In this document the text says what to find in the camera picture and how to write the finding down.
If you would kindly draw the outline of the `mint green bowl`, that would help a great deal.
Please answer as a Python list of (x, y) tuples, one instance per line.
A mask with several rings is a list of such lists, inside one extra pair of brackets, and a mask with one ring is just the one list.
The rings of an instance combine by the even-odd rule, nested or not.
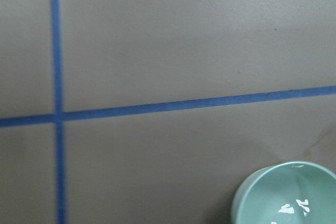
[(232, 223), (335, 223), (335, 174), (303, 161), (253, 172), (238, 187)]

